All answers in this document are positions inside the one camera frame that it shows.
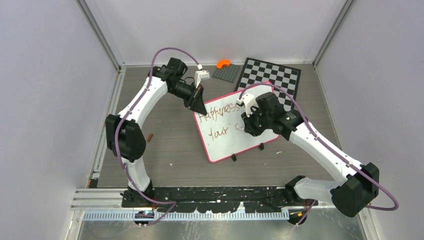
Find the pink framed whiteboard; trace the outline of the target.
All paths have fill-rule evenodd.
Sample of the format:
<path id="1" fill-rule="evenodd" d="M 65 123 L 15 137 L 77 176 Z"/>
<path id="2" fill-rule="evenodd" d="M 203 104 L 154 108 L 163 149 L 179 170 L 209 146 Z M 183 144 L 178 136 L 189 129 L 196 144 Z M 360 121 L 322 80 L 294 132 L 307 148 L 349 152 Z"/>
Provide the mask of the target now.
<path id="1" fill-rule="evenodd" d="M 197 129 L 205 149 L 207 160 L 216 163 L 259 147 L 279 138 L 272 130 L 265 130 L 260 136 L 237 129 L 244 128 L 244 109 L 236 105 L 241 90 L 223 95 L 205 103 L 207 115 L 193 113 Z"/>

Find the red marker cap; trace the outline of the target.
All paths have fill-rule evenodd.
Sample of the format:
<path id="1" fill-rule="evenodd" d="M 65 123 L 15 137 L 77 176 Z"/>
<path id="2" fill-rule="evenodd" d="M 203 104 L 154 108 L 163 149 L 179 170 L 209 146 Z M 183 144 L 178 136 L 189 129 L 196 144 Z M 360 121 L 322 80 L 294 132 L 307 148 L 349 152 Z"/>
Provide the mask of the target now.
<path id="1" fill-rule="evenodd" d="M 149 136 L 148 136 L 148 138 L 147 138 L 147 142 L 150 142 L 152 138 L 153 138 L 153 134 L 150 133 Z"/>

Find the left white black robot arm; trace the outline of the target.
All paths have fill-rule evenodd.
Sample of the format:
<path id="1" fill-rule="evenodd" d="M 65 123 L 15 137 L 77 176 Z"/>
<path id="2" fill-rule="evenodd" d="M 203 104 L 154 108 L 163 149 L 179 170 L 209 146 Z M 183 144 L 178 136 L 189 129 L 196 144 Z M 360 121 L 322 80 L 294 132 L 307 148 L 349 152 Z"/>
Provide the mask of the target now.
<path id="1" fill-rule="evenodd" d="M 154 200 L 143 160 L 147 143 L 142 126 L 157 102 L 169 93 L 182 99 L 185 108 L 206 115 L 201 81 L 210 78 L 210 73 L 201 65 L 197 67 L 193 82 L 188 84 L 183 79 L 188 67 L 180 59 L 172 57 L 166 65 L 154 66 L 133 100 L 118 114 L 106 117 L 106 145 L 127 175 L 128 187 L 122 194 L 127 201 L 148 207 Z"/>

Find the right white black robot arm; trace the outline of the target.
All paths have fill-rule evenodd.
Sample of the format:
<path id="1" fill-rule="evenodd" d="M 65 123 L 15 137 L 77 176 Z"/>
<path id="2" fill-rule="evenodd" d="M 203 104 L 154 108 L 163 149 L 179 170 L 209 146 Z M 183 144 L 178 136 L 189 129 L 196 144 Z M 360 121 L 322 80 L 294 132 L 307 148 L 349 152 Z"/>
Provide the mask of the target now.
<path id="1" fill-rule="evenodd" d="M 331 175 L 332 180 L 298 175 L 286 183 L 285 198 L 291 205 L 318 200 L 333 204 L 342 214 L 353 218 L 378 196 L 380 170 L 376 165 L 364 165 L 347 156 L 304 120 L 299 111 L 285 111 L 273 92 L 258 97 L 244 93 L 236 104 L 244 109 L 244 132 L 258 137 L 271 130 L 307 152 Z"/>

